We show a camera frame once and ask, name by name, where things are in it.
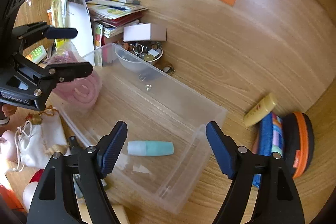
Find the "black clamp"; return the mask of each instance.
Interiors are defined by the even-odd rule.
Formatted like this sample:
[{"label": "black clamp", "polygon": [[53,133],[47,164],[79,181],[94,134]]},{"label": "black clamp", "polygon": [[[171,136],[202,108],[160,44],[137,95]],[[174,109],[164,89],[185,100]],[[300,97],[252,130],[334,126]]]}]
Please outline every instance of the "black clamp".
[{"label": "black clamp", "polygon": [[42,111],[57,83],[87,77],[93,67],[88,62],[48,65],[42,69],[22,56],[23,50],[41,39],[70,39],[76,29],[55,28],[46,22],[14,27],[25,0],[0,0],[0,102]]},{"label": "black clamp", "polygon": [[78,154],[53,154],[31,202],[27,224],[75,224],[81,219],[73,174],[79,174],[81,190],[93,224],[120,224],[103,189],[100,178],[111,173],[127,138],[127,125],[119,121],[96,146]]},{"label": "black clamp", "polygon": [[305,223],[299,194],[279,153],[262,156],[238,147],[216,122],[207,124],[206,134],[223,174],[232,180],[213,224],[241,223],[257,174],[261,174],[258,196],[251,221],[246,224]]}]

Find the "white cube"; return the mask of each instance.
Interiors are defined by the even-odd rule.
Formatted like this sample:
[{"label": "white cube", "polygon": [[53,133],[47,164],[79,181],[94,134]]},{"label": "white cube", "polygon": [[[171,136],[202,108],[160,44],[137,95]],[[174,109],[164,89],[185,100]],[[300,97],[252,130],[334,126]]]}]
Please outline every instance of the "white cube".
[{"label": "white cube", "polygon": [[124,27],[124,41],[166,41],[167,28],[152,24],[138,24]]}]

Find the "blue pencil case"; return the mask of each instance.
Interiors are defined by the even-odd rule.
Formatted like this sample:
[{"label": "blue pencil case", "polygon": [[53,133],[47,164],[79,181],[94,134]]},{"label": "blue pencil case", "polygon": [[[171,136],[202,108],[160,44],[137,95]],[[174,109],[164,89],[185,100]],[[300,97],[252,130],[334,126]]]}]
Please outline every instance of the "blue pencil case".
[{"label": "blue pencil case", "polygon": [[[259,122],[259,125],[259,133],[252,152],[264,156],[278,152],[283,156],[284,139],[281,118],[271,112]],[[259,188],[260,178],[261,175],[254,175],[253,185],[257,188]]]}]

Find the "yellow bottle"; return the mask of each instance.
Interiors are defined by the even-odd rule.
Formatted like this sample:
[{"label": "yellow bottle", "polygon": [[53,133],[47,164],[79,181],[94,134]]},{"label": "yellow bottle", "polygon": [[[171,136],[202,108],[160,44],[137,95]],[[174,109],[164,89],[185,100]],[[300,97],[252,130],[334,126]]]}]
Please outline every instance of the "yellow bottle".
[{"label": "yellow bottle", "polygon": [[271,92],[244,116],[244,125],[250,127],[260,122],[277,105],[278,101]]},{"label": "yellow bottle", "polygon": [[[51,0],[51,19],[52,23],[56,28],[64,28],[63,16],[62,16],[62,1],[61,0]],[[55,39],[56,50],[59,49],[64,43],[64,39]]]}]

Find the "white bowl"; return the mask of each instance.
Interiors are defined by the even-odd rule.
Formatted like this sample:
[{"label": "white bowl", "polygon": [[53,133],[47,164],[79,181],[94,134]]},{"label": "white bowl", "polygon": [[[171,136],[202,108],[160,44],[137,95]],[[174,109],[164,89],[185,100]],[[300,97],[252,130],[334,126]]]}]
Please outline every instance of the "white bowl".
[{"label": "white bowl", "polygon": [[120,63],[126,68],[133,72],[141,72],[147,68],[147,65],[145,63],[149,63],[151,65],[155,65],[156,62],[161,58],[163,55],[163,50],[161,48],[161,54],[152,61],[144,61],[141,58],[135,56],[134,54],[126,51],[122,47],[116,47],[115,48],[115,54],[120,60]]}]

